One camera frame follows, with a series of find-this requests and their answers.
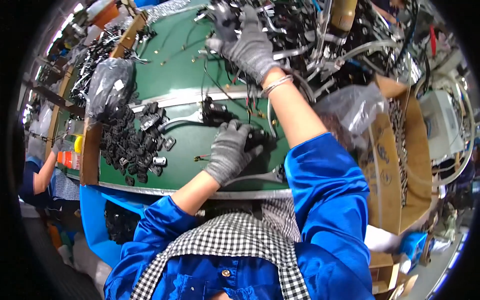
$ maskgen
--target gray work glove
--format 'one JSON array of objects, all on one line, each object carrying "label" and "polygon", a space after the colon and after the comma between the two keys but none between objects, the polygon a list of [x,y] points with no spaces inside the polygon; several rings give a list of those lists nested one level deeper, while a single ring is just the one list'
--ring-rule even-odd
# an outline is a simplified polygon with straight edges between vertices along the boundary
[{"label": "gray work glove", "polygon": [[55,155],[58,155],[58,153],[61,151],[61,147],[63,145],[63,139],[59,138],[55,141],[55,144],[53,144],[52,147],[52,152],[55,153]]},{"label": "gray work glove", "polygon": [[209,38],[205,44],[235,63],[242,71],[261,83],[265,75],[273,67],[281,67],[273,60],[273,46],[267,34],[262,32],[255,9],[243,7],[245,16],[241,24],[240,39],[236,42],[223,42],[217,37]]},{"label": "gray work glove", "polygon": [[238,120],[220,125],[212,144],[210,162],[204,170],[221,186],[237,177],[263,151],[262,145],[249,152],[244,151],[247,136],[252,129],[251,125],[242,124]]}]

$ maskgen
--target silver bangle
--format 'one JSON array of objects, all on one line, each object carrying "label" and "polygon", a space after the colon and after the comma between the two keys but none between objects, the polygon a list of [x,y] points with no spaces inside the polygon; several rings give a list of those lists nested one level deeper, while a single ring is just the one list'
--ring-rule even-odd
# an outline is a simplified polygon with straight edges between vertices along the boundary
[{"label": "silver bangle", "polygon": [[272,82],[271,84],[269,84],[266,88],[264,88],[262,90],[262,93],[261,95],[262,96],[265,96],[265,97],[268,97],[268,94],[274,89],[276,88],[277,86],[287,82],[287,81],[290,81],[290,82],[293,82],[293,76],[290,74],[290,75],[285,75],[283,76],[282,78],[279,78],[277,80],[275,80],[274,82]]}]

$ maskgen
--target blue plastic bin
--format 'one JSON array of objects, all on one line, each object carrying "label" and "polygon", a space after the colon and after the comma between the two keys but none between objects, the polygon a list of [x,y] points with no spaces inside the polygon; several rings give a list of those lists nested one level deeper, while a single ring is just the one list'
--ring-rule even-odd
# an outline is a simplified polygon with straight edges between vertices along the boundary
[{"label": "blue plastic bin", "polygon": [[114,267],[120,260],[121,245],[108,239],[105,224],[105,203],[112,201],[134,213],[145,217],[149,204],[157,196],[135,194],[98,186],[80,186],[80,208],[85,237],[90,249],[109,266]]}]

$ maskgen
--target hand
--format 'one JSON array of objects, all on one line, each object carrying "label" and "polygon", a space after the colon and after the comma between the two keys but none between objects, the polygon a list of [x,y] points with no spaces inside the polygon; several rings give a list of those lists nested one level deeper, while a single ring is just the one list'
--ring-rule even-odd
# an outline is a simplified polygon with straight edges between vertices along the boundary
[{"label": "hand", "polygon": [[235,63],[242,71],[261,83],[267,72],[273,67],[281,67],[273,60],[273,46],[267,34],[259,27],[255,9],[246,5],[245,17],[241,24],[242,32],[236,42],[223,42],[213,37],[206,40],[206,45]]},{"label": "hand", "polygon": [[63,138],[57,139],[55,141],[55,144],[53,144],[52,152],[55,153],[55,155],[58,155],[58,153],[61,150],[62,145],[63,145]]},{"label": "hand", "polygon": [[215,141],[212,144],[210,162],[205,172],[223,186],[237,177],[240,172],[262,151],[259,145],[249,152],[245,152],[245,142],[253,127],[242,124],[238,120],[231,120],[229,124],[222,123]]}]

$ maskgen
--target pile of black parts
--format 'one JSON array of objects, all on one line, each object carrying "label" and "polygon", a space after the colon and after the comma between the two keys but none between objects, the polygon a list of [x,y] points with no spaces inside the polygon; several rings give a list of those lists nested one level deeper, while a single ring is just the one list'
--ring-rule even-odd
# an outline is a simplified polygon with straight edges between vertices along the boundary
[{"label": "pile of black parts", "polygon": [[133,235],[140,221],[140,215],[129,211],[113,202],[105,203],[105,225],[108,239],[122,245],[133,241]]},{"label": "pile of black parts", "polygon": [[[168,121],[164,115],[165,110],[159,108],[158,103],[146,105],[140,117],[140,124],[148,123],[149,120],[155,121],[145,130],[137,130],[133,123],[134,112],[128,105],[121,104],[113,118],[103,124],[100,150],[106,164],[112,165],[122,175],[126,175],[127,172],[136,175],[137,181],[141,183],[148,182],[148,170],[160,176],[166,160],[165,163],[154,164],[153,158],[158,156],[157,151],[163,146],[169,150],[175,143],[175,139],[164,137],[157,129],[157,126]],[[133,186],[135,180],[127,175],[125,183]]]}]

